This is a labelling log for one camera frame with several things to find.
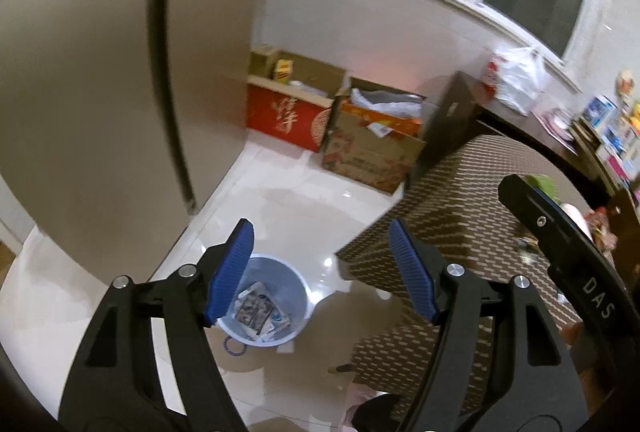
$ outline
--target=white lettering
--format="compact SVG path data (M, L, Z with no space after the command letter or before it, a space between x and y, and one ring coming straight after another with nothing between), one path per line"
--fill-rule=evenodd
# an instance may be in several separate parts
M596 307L600 307L600 304L602 304L602 301L604 300L604 293L600 293L598 296L596 296L596 298L592 299L591 302L596 302Z
M587 284L585 284L582 288L582 291L584 291L585 293L591 293L597 285L598 283L596 282L596 279L594 277L591 277Z
M613 304L607 304L607 308L601 313L602 318L609 318L609 315L616 307Z

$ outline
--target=bucket handle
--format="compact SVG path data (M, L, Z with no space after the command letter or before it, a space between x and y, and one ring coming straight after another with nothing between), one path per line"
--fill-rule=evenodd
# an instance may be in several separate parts
M232 356L242 356L246 352L247 345L246 344L242 344L242 351L234 352L231 349L229 349L229 345L228 345L228 342L231 339L232 339L232 336L227 336L225 338L225 341L223 342L223 346L225 348L225 351L228 352L228 354L231 354Z

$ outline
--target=open cardboard box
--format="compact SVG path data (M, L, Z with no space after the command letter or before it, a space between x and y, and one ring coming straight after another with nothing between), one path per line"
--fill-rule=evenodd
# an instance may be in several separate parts
M326 97L271 79L278 60L293 60L290 81L298 80ZM246 125L318 152L334 100L349 88L347 72L293 52L261 46L251 55Z
M406 92L358 78L351 78L351 86ZM380 131L380 126L387 128ZM322 167L386 193L396 191L425 144L417 137L420 120L381 114L347 100L341 101L332 127Z

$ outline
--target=silver screw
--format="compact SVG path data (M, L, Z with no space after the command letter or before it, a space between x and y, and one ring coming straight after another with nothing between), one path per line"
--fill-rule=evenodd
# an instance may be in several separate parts
M193 264L185 264L180 269L178 269L178 275L182 278L190 278L196 274L196 267Z
M513 283L521 289L525 289L531 285L529 279L523 275L518 275L516 278L514 278Z
M113 281L113 287L116 289L122 289L127 285L129 285L129 277L126 275L116 277L116 280Z
M447 266L447 273L452 277L462 277L465 274L465 269L460 264L449 264Z

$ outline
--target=green object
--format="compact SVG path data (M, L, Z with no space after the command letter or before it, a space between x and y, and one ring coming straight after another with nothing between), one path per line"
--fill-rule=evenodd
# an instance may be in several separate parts
M560 204L558 201L558 189L553 179L545 174L533 174L525 176L525 181L532 188L539 188L556 204Z

